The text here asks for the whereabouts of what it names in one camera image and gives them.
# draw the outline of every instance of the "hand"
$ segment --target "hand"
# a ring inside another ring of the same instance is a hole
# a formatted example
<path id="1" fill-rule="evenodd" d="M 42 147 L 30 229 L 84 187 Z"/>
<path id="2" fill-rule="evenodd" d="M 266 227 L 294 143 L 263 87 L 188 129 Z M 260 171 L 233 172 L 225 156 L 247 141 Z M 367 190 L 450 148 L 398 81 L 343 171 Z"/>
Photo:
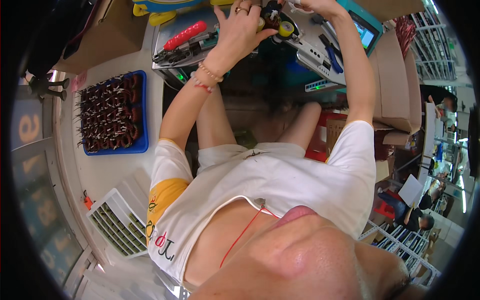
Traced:
<path id="1" fill-rule="evenodd" d="M 204 65 L 218 76 L 233 68 L 239 60 L 250 54 L 261 41 L 278 33 L 274 29 L 265 29 L 257 33 L 261 8 L 251 5 L 250 0 L 235 1 L 230 9 L 228 19 L 218 6 L 214 8 L 220 24 L 220 34 L 217 45 L 208 54 Z M 237 7 L 250 11 L 240 10 L 235 13 Z"/>
<path id="2" fill-rule="evenodd" d="M 287 0 L 277 0 L 277 2 L 283 4 L 287 2 Z M 321 14 L 322 17 L 329 21 L 332 21 L 335 15 L 342 12 L 342 6 L 335 0 L 300 0 L 300 4 L 296 4 L 297 1 L 295 0 L 288 2 L 295 3 L 296 8 L 303 9 L 306 12 L 314 11 Z"/>

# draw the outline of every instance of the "lips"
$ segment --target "lips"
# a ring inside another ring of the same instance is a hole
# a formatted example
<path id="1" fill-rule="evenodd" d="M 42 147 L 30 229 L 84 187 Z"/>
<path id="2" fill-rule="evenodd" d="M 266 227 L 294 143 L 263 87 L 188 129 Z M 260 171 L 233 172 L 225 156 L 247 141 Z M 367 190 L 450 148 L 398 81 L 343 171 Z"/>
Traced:
<path id="1" fill-rule="evenodd" d="M 295 206 L 294 208 L 287 211 L 287 213 L 275 223 L 272 229 L 278 228 L 288 222 L 294 221 L 303 216 L 309 215 L 318 215 L 313 209 L 306 207 L 304 205 Z"/>

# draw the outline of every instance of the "pink sticky note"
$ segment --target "pink sticky note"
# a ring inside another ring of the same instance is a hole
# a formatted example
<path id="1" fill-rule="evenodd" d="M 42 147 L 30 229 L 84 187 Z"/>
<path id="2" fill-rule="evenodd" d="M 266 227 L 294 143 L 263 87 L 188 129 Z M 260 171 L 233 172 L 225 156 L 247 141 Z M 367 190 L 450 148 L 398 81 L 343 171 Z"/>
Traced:
<path id="1" fill-rule="evenodd" d="M 78 91 L 87 80 L 87 71 L 83 71 L 72 80 L 72 93 Z"/>

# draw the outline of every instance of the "blue plastic tray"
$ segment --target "blue plastic tray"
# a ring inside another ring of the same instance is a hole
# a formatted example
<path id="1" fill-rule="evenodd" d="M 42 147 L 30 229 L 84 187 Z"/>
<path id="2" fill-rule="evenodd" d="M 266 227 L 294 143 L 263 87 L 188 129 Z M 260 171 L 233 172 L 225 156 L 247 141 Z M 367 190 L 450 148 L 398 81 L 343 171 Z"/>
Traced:
<path id="1" fill-rule="evenodd" d="M 138 139 L 136 139 L 133 144 L 128 148 L 119 147 L 115 150 L 113 149 L 100 149 L 98 152 L 90 153 L 87 152 L 84 145 L 85 154 L 88 156 L 94 155 L 109 155 L 109 154 L 127 154 L 127 153 L 143 153 L 148 149 L 148 131 L 147 131 L 147 113 L 146 113 L 146 90 L 147 90 L 147 75 L 144 71 L 138 70 L 135 72 L 127 73 L 125 77 L 131 77 L 134 74 L 139 74 L 142 77 L 142 102 L 141 104 L 133 105 L 132 107 L 141 107 L 142 108 L 142 134 Z"/>

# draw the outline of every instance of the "white t-shirt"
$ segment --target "white t-shirt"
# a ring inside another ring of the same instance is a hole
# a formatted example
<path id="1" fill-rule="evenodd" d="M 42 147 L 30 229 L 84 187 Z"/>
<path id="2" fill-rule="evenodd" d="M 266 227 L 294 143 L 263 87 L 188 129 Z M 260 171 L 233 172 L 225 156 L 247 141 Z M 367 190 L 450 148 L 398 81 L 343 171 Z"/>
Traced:
<path id="1" fill-rule="evenodd" d="M 312 208 L 357 239 L 368 220 L 375 185 L 373 128 L 364 121 L 345 126 L 327 163 L 275 153 L 244 156 L 210 167 L 193 180 L 185 153 L 161 139 L 147 217 L 148 253 L 166 273 L 183 282 L 194 244 L 223 206 L 256 198 L 282 217 L 297 205 Z"/>

